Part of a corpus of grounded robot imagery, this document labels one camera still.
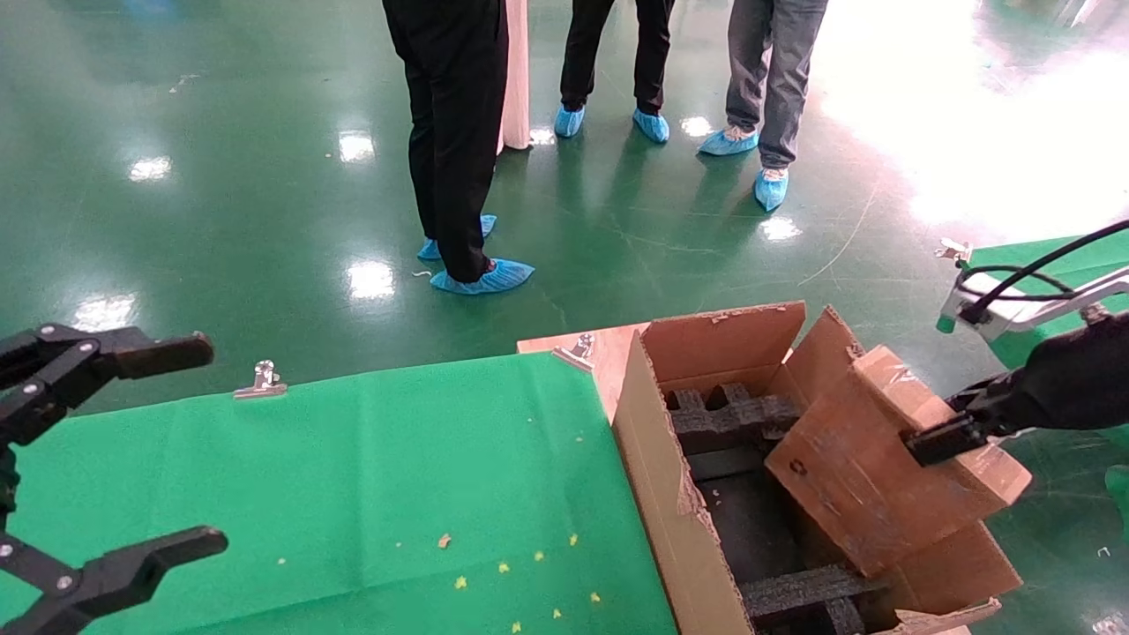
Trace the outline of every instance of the cardboard box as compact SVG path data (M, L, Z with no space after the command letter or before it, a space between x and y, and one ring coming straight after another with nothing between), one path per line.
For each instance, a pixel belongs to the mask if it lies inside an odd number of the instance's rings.
M829 308L789 355L804 321L803 303L756 306L659 320L632 339L614 429L683 635L743 635L753 626L664 394L742 383L753 394L791 397L806 411L865 351ZM811 527L814 539L798 540L805 564L844 562L833 541ZM882 580L887 588L867 597L867 624L899 635L930 635L982 619L998 609L995 595L1021 584L978 521L908 554Z
M922 469L901 433L954 416L878 347L809 400L765 464L855 566L874 576L1012 505L1031 482L998 445Z

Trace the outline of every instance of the blue shoe cover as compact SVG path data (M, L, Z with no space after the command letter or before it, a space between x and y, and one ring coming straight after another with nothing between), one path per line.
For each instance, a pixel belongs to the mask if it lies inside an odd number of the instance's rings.
M671 138L671 127L666 124L666 120L660 114L647 114L636 108L631 119L639 127L639 131L656 143L665 143Z
M753 197L764 207L764 211L772 211L784 202L784 195L788 193L788 172L784 172L784 179L768 180L764 171L756 174L756 182L753 184Z
M761 136L754 132L752 137L734 141L725 136L725 130L718 130L702 141L702 145L698 147L698 151L718 157L739 155L755 148L760 139Z
M493 232L495 223L498 223L498 217L492 214L482 215L482 237L485 238ZM439 255L439 243L427 238L423 241L423 249L417 254L420 260L443 260Z
M495 270L483 273L478 282L460 282L440 271L431 278L431 286L461 295L499 294L519 287L534 271L533 267L513 260L495 258L493 263Z
M561 108L557 111L557 123L553 124L553 130L557 131L558 137L568 139L576 137L576 133L580 131L581 123L584 123L584 107L571 112L564 110L564 104L561 104Z

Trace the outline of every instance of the green cloth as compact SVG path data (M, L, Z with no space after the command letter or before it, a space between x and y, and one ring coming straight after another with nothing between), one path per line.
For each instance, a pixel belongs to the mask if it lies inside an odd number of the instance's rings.
M1023 266L1033 262L1040 256L1076 240L1054 238L1051 241L1040 241L1034 243L1016 243L997 247L978 249L972 252L969 262L971 267L986 267L992 264ZM1108 238L1092 243L1069 255L1066 255L1040 271L1048 273L1071 287L1078 287L1085 282L1100 278L1111 271L1123 267L1129 267L1129 232L1114 234ZM997 279L1003 280L1008 276L1006 272L992 273ZM1016 285L1024 293L1054 293L1054 289L1034 278L1027 278ZM1103 301L1110 311L1129 310L1129 297L1112 296ZM999 357L1008 368L1017 368L1027 362L1027 355L1035 348L1035 345L1044 339L1080 329L1082 318L1077 313L1059 318L1040 325L1033 331L1025 333L1006 333L991 342L992 353Z
M592 379L548 354L77 417L18 455L9 530L71 564L230 539L90 633L676 633ZM34 597L0 575L0 624Z

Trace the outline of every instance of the green floor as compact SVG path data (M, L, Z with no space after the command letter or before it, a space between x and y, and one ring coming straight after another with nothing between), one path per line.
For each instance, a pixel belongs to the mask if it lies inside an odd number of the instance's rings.
M1129 89L1114 79L1129 76L1129 8L1105 0L1062 29L973 5L832 3L791 192L765 218L747 195L755 157L693 153L724 124L728 2L675 6L673 132L657 148L631 130L628 2L584 132L546 134L569 2L531 0L545 145L502 156L489 251L539 269L467 301L413 275L427 267L406 92L376 0L6 0L0 333L54 320L215 339L215 366L111 386L99 410L229 391L268 357L301 383L803 298L955 391L998 366L977 338L933 328L953 275L937 241L1078 234L1129 202ZM373 155L343 162L365 137ZM1129 546L1102 485L1129 458L1089 436L1014 449L1036 484L994 529L1027 585L978 633L1129 633Z

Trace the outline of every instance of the jeans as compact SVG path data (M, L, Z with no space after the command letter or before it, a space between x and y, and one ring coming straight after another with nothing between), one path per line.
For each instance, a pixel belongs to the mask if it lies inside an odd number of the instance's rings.
M763 106L759 147L767 169L796 160L812 49L826 9L828 0L734 0L725 113L729 124L752 131Z

